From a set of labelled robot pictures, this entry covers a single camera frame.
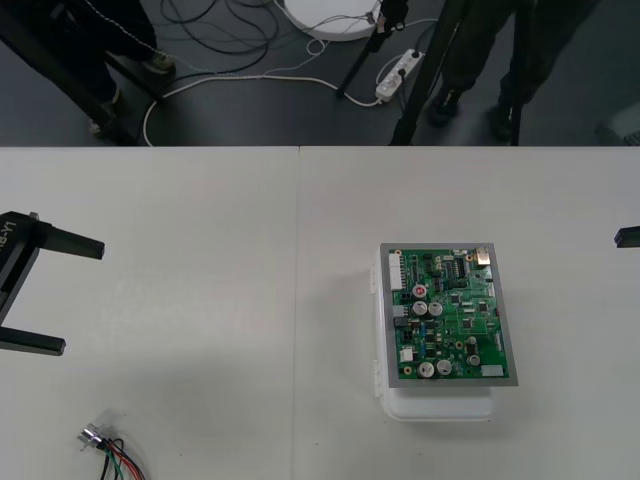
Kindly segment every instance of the white cable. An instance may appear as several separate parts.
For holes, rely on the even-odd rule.
[[[283,80],[283,81],[289,81],[289,82],[312,82],[312,83],[319,83],[320,85],[329,87],[332,90],[338,90],[338,87],[336,87],[335,85],[329,82],[326,82],[324,80],[321,80],[319,78],[312,78],[312,77],[281,77],[281,76],[274,76],[274,75],[250,75],[250,76],[244,76],[244,77],[216,76],[216,77],[203,78],[201,80],[198,80],[196,82],[180,87],[176,90],[173,90],[169,93],[165,93],[162,96],[162,98],[172,97],[173,95],[177,95],[178,93],[184,92],[185,90],[189,90],[193,87],[197,87],[198,85],[201,85],[203,83],[213,82],[213,81],[230,81],[230,80]],[[382,103],[380,100],[376,100],[375,102],[372,102],[372,103],[363,103],[359,100],[356,100],[355,98],[353,98],[351,95],[347,93],[345,93],[345,97],[348,98],[353,103],[355,103],[356,105],[364,108],[375,107],[376,105],[380,105]],[[156,107],[156,105],[157,105],[157,102],[153,102],[149,106],[149,108],[147,109],[147,112],[144,115],[144,120],[142,122],[142,133],[144,135],[144,141],[147,143],[149,147],[153,147],[153,144],[151,143],[151,140],[149,140],[149,135],[147,134],[147,124],[149,122],[149,117],[151,116],[151,112]]]

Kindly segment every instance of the gray floor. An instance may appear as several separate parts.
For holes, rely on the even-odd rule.
[[[198,12],[209,0],[181,0],[183,13]],[[158,0],[144,0],[149,16],[162,22]],[[441,0],[413,0],[409,20],[437,16]],[[243,11],[248,18],[270,28],[270,19],[256,10]],[[292,30],[280,12],[281,31]],[[255,35],[229,16],[219,2],[209,17],[240,36]],[[640,101],[640,2],[603,0],[594,15],[564,52],[551,79],[525,109],[524,145],[595,145],[594,128],[602,119]],[[413,46],[425,25],[397,33],[382,51],[370,57],[350,88],[363,101],[374,99],[374,78],[391,57]],[[160,37],[184,37],[175,27],[158,27]],[[222,38],[200,25],[194,31]],[[498,82],[511,53],[512,26],[505,28],[476,87],[464,96],[462,115],[450,127],[434,130],[420,122],[415,145],[491,145],[486,112],[498,95]],[[271,51],[247,74],[270,68],[291,67],[306,58],[308,37],[295,33],[297,41]],[[166,50],[211,69],[232,68],[251,57],[229,57],[209,52],[193,42],[160,40]],[[364,41],[332,44],[319,58],[295,75],[316,76],[334,84],[360,52]],[[0,45],[2,108],[0,145],[98,146],[87,130],[83,113],[51,83]],[[184,66],[179,74],[191,73]],[[160,85],[157,78],[145,75]],[[135,131],[148,100],[121,82],[126,99],[123,121]],[[270,81],[211,82],[173,97],[152,115],[149,134],[156,145],[385,145],[390,140],[400,110],[396,102],[376,108],[360,108],[337,101],[332,92],[312,84]]]

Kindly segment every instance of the power strip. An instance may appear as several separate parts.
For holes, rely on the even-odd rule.
[[[384,77],[384,80],[378,88],[376,88],[376,97],[383,102],[390,101],[393,96],[402,85],[402,77],[398,73],[400,70],[404,70],[405,79],[409,76],[411,71],[420,63],[424,54],[410,48],[407,52],[402,56],[398,63],[391,69],[391,71]]]

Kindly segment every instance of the wire connector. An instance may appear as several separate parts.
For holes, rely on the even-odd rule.
[[[81,450],[84,450],[87,447],[97,448],[99,450],[104,448],[104,436],[100,433],[98,427],[92,423],[89,423],[82,429],[82,432],[78,435],[78,440],[83,443]]]

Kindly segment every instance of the red wire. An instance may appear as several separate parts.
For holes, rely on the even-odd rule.
[[[111,446],[109,446],[109,450],[111,450],[115,455],[117,455],[118,458],[122,461],[122,463],[124,463],[127,466],[127,468],[131,471],[131,474],[133,475],[133,478],[135,478],[136,480],[142,480],[140,478],[140,475],[138,474],[138,471],[136,470],[136,468],[133,466],[133,464],[125,456],[123,456],[120,452],[118,452],[118,450],[116,450],[115,448],[113,448]]]

